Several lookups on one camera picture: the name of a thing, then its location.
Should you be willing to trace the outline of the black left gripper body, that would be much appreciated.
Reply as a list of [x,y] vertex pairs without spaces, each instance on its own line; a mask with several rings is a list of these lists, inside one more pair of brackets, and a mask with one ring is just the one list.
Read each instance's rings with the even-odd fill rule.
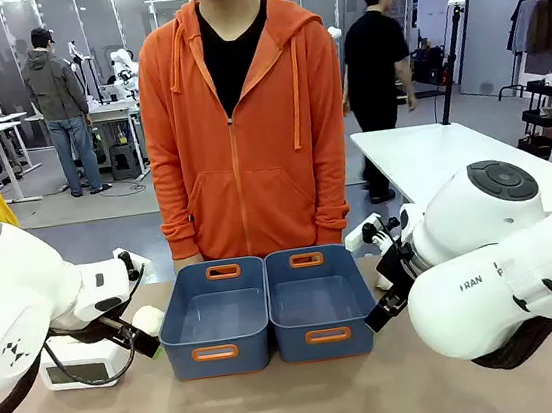
[[49,329],[48,337],[69,337],[84,344],[107,340],[148,358],[153,358],[160,347],[156,336],[150,336],[138,327],[120,318],[102,316],[78,330]]

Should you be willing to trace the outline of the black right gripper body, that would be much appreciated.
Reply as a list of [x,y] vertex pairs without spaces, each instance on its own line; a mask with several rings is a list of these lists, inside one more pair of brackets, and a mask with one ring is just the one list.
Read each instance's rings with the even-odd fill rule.
[[406,309],[410,291],[418,278],[411,266],[413,256],[409,244],[393,245],[377,264],[375,287],[380,297],[364,319],[373,332],[379,333],[390,320]]

